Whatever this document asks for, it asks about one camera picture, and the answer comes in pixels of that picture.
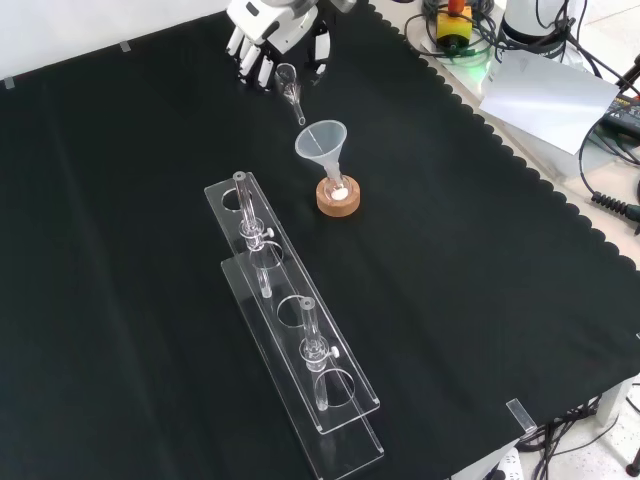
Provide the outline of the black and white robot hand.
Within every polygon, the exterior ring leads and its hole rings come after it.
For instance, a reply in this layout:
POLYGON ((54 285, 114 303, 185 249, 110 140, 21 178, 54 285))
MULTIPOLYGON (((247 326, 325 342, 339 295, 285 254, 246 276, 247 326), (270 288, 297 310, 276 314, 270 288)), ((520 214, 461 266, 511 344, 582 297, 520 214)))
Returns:
POLYGON ((331 54, 327 10, 316 1, 232 1, 225 13, 234 29, 225 52, 237 62, 237 78, 259 91, 272 88, 276 66, 305 45, 313 83, 326 74, 331 54))

